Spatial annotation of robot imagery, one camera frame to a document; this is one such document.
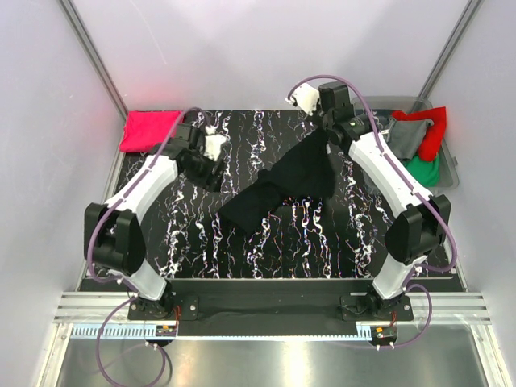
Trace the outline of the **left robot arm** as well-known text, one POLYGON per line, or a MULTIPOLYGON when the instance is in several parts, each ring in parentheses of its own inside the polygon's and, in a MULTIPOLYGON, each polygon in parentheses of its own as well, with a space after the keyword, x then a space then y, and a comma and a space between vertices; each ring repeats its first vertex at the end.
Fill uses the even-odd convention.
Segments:
POLYGON ((180 123, 156 144, 140 170, 113 197, 91 203, 84 215, 84 252, 98 283, 117 281, 134 294, 134 307, 158 319, 178 308, 172 286, 148 262, 141 224, 154 201, 178 177, 208 192, 221 189, 225 135, 180 123))

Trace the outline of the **black t-shirt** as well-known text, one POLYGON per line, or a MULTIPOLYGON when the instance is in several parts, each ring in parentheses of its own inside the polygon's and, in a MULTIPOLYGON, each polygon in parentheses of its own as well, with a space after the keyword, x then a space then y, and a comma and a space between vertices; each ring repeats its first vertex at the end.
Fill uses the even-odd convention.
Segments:
POLYGON ((314 130, 270 169, 261 169, 256 181, 222 206, 218 216, 250 236, 261 228, 262 219, 275 212, 287 198, 331 198, 336 174, 327 145, 327 133, 320 128, 314 130))

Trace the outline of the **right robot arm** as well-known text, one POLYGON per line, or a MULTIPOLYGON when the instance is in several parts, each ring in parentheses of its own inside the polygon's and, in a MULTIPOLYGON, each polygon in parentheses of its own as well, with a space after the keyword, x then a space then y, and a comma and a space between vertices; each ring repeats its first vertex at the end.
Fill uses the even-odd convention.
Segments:
POLYGON ((379 133, 372 111, 355 116, 351 86, 331 77, 319 86, 317 117, 330 141, 358 164, 386 199, 395 217, 385 233, 387 257, 368 292, 347 306, 356 317, 387 318, 408 290, 427 257, 451 239, 447 226, 451 203, 418 183, 379 133))

